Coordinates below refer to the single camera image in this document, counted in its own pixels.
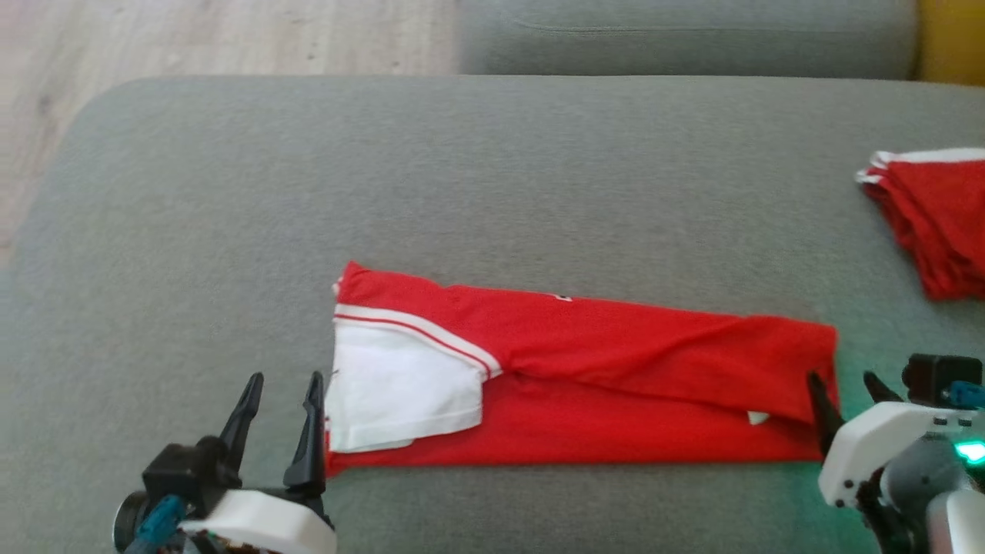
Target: robotic arm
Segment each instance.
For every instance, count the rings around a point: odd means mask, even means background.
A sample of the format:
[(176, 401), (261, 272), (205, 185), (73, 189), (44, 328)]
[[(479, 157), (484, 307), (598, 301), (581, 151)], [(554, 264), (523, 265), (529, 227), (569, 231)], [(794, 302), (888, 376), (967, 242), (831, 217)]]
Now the robotic arm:
[(915, 354), (903, 382), (912, 402), (866, 373), (877, 404), (844, 422), (811, 377), (821, 495), (859, 510), (884, 554), (985, 554), (981, 362)]
[(113, 526), (117, 552), (200, 554), (335, 554), (325, 515), (325, 383), (311, 376), (307, 412), (284, 487), (246, 490), (239, 465), (260, 406), (263, 375), (254, 374), (218, 437), (194, 447), (168, 445), (144, 470), (145, 491), (120, 506)]
[[(808, 386), (821, 452), (819, 486), (837, 508), (859, 510), (883, 554), (985, 554), (985, 388), (982, 364), (914, 355), (905, 402), (875, 374), (875, 406), (845, 422), (817, 375)], [(284, 487), (242, 488), (239, 465), (263, 375), (250, 378), (218, 437), (168, 445), (144, 470), (145, 491), (117, 512), (118, 552), (335, 554), (324, 513), (324, 381), (314, 373), (304, 427)]]

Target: blue cable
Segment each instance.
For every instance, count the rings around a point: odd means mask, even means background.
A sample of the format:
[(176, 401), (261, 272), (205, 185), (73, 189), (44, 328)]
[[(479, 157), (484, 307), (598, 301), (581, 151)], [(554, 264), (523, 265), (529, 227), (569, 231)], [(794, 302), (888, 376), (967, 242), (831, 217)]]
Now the blue cable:
[(123, 554), (156, 554), (178, 532), (178, 524), (185, 515), (183, 500), (174, 495), (165, 496), (140, 524), (137, 538)]
[(958, 408), (985, 409), (985, 386), (967, 381), (954, 381), (948, 393), (948, 402)]

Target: white fabric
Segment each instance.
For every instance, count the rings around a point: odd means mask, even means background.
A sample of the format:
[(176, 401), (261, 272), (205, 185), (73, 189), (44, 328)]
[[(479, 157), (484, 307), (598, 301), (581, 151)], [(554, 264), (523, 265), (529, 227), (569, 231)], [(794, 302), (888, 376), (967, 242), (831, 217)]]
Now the white fabric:
[(410, 330), (337, 318), (329, 450), (399, 448), (479, 425), (487, 374), (466, 360)]
[(444, 327), (412, 313), (339, 304), (335, 307), (335, 316), (336, 321), (343, 318), (365, 327), (387, 328), (411, 333), (424, 340), (432, 348), (459, 358), (466, 364), (478, 363), (482, 365), (489, 379), (502, 374), (499, 361), (492, 354)]
[(759, 425), (769, 419), (769, 414), (765, 412), (749, 412), (749, 424)]
[(960, 163), (985, 160), (985, 148), (948, 148), (945, 150), (927, 150), (921, 152), (904, 152), (894, 154), (893, 152), (879, 151), (872, 155), (870, 164), (877, 168), (885, 169), (890, 162), (909, 162), (911, 164), (933, 163)]

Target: stack of red clothing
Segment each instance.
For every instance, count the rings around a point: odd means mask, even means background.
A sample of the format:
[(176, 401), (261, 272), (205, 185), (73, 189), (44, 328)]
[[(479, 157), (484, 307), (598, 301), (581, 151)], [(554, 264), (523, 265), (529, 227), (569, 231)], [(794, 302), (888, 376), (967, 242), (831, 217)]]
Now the stack of red clothing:
[(835, 330), (350, 263), (337, 287), (328, 472), (360, 465), (818, 459), (807, 377)]
[(985, 149), (877, 152), (856, 180), (913, 255), (928, 297), (985, 299)]

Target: green led light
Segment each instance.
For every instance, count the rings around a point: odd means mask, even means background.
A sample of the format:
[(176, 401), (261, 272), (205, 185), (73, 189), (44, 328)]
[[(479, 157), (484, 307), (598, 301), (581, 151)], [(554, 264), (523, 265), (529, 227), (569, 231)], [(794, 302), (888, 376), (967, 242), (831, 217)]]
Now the green led light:
[(954, 449), (971, 465), (985, 463), (985, 443), (975, 441), (973, 443), (959, 443), (954, 445)]

